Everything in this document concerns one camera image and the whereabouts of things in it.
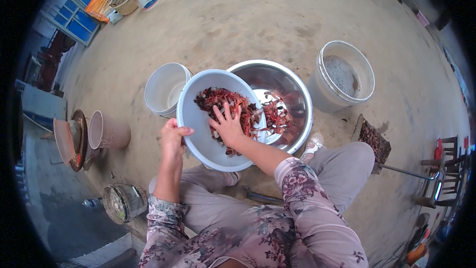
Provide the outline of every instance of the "floral shirt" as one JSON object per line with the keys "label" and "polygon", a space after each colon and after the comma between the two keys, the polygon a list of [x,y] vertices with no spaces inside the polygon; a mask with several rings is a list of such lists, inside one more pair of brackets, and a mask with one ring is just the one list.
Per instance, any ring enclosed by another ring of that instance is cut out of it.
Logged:
{"label": "floral shirt", "polygon": [[275,178],[284,207],[250,208],[229,227],[191,239],[182,223],[188,206],[151,195],[147,243],[139,267],[214,268],[230,258],[250,268],[368,267],[357,234],[311,168],[288,158],[278,165]]}

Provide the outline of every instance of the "stainless steel basin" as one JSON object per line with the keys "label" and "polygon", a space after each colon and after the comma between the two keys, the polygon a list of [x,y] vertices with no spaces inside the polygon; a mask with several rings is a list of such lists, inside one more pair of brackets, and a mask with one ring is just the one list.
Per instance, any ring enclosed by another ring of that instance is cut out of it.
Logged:
{"label": "stainless steel basin", "polygon": [[248,83],[261,103],[271,100],[265,92],[278,93],[283,98],[284,108],[292,116],[291,126],[284,134],[267,132],[267,144],[290,154],[296,152],[306,141],[312,127],[312,101],[306,86],[290,69],[268,60],[248,60],[227,69]]}

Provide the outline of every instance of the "hand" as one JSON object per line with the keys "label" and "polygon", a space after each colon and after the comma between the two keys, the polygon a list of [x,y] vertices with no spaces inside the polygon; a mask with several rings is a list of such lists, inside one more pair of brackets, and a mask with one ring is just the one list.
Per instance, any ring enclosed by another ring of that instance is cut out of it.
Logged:
{"label": "hand", "polygon": [[211,127],[215,128],[220,135],[223,143],[230,148],[235,148],[236,144],[241,141],[243,138],[247,138],[243,134],[243,129],[241,129],[241,123],[239,121],[241,115],[241,105],[238,106],[238,112],[234,113],[234,118],[231,118],[230,105],[228,102],[223,104],[225,109],[225,117],[223,117],[220,110],[216,105],[213,106],[213,111],[217,116],[218,122],[209,118],[208,123]]}
{"label": "hand", "polygon": [[193,128],[177,126],[177,119],[171,118],[160,131],[160,146],[162,147],[162,164],[182,166],[182,156],[185,153],[185,145],[182,137],[192,135]]}

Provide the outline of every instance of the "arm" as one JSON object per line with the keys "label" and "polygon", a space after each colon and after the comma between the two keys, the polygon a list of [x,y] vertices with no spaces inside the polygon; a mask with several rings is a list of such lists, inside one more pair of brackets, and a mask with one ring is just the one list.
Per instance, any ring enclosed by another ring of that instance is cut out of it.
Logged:
{"label": "arm", "polygon": [[177,120],[170,119],[161,130],[162,161],[157,185],[149,197],[147,214],[147,242],[140,257],[139,267],[151,259],[161,260],[176,245],[188,239],[182,217],[188,206],[179,203],[179,185],[185,152],[182,136],[193,134],[193,129],[177,128]]}
{"label": "arm", "polygon": [[232,119],[227,104],[224,109],[225,117],[214,107],[218,122],[212,119],[208,122],[225,145],[276,178],[285,208],[293,216],[296,230],[310,251],[330,267],[368,266],[357,234],[326,195],[314,171],[289,153],[246,137],[238,116],[235,114]]}

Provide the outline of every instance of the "dirt floor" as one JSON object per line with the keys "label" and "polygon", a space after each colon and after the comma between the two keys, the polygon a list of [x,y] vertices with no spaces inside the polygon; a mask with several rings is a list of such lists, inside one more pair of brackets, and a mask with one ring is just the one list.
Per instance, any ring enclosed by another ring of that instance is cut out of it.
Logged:
{"label": "dirt floor", "polygon": [[[178,62],[196,74],[268,59],[306,81],[316,69],[318,51],[332,40],[364,53],[376,87],[362,105],[335,114],[314,109],[312,132],[320,131],[327,147],[350,141],[360,113],[391,143],[390,166],[423,173],[419,161],[432,157],[439,137],[457,134],[462,144],[469,122],[457,80],[430,34],[396,0],[161,0],[150,12],[138,9],[102,28],[71,70],[65,87],[70,113],[80,108],[89,117],[101,110],[132,129],[128,147],[109,151],[87,176],[101,190],[114,182],[147,188],[157,174],[156,137],[166,119],[147,109],[144,87],[162,64]],[[197,163],[191,157],[184,167]],[[256,168],[245,171],[242,183],[277,193],[274,181]],[[370,176],[345,211],[371,266],[410,240],[420,212],[411,196],[422,187],[420,179],[384,169]],[[131,225],[145,231],[143,217]]]}

